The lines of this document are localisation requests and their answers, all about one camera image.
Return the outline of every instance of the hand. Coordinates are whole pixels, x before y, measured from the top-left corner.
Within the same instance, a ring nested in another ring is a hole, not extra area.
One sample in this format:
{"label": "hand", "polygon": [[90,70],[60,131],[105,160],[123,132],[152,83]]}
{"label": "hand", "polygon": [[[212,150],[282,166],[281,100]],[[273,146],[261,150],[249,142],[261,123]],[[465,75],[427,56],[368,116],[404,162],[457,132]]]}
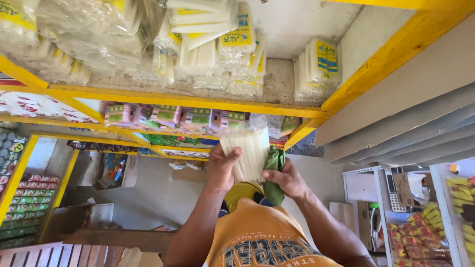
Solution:
{"label": "hand", "polygon": [[208,161],[208,180],[206,181],[205,190],[212,193],[226,194],[234,184],[234,177],[231,170],[241,157],[241,148],[236,147],[226,157],[223,148],[219,143],[209,152]]}
{"label": "hand", "polygon": [[264,170],[262,177],[280,186],[284,193],[291,199],[303,198],[306,193],[311,192],[305,180],[292,164],[292,161],[285,158],[282,171]]}

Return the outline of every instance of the orange t-shirt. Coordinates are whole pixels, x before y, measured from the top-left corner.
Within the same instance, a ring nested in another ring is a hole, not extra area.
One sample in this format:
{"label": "orange t-shirt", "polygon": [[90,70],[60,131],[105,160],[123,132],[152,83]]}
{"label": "orange t-shirt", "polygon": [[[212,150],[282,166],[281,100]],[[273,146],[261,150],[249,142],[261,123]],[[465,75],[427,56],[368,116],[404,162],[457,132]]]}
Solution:
{"label": "orange t-shirt", "polygon": [[282,207],[241,198],[218,219],[208,267],[341,267],[309,245],[302,228]]}

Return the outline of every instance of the man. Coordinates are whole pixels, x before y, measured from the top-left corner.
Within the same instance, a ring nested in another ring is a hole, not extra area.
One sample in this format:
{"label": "man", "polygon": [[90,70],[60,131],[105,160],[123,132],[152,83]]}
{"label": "man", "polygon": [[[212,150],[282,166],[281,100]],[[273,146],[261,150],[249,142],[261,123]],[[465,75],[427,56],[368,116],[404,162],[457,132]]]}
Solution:
{"label": "man", "polygon": [[262,176],[279,184],[304,214],[318,250],[309,245],[302,228],[282,207],[261,206],[246,198],[221,218],[219,209],[234,178],[231,169],[241,156],[235,148],[227,157],[221,145],[209,154],[208,180],[195,209],[170,244],[169,267],[280,266],[373,267],[358,237],[337,221],[286,159],[282,172]]}

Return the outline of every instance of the green cloth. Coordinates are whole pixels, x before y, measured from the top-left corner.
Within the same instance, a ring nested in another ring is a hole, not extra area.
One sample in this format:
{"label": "green cloth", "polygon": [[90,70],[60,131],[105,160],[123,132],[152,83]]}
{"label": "green cloth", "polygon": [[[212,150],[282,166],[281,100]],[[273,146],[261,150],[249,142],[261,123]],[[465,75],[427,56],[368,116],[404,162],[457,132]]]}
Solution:
{"label": "green cloth", "polygon": [[[285,164],[285,152],[282,149],[276,148],[271,145],[269,150],[269,156],[264,164],[264,170],[277,170],[281,171]],[[284,191],[280,189],[280,186],[274,182],[266,180],[264,182],[264,195],[269,199],[272,205],[280,206],[284,201]]]}

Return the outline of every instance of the left hand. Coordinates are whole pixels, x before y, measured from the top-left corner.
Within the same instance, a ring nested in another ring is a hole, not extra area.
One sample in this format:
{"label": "left hand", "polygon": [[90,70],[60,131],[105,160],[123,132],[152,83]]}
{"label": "left hand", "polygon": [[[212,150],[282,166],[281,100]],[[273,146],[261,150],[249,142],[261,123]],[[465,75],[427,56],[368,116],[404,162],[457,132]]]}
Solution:
{"label": "left hand", "polygon": [[241,157],[241,148],[236,147],[226,157],[219,143],[209,152],[208,180],[205,189],[212,193],[226,194],[234,184],[231,170]]}

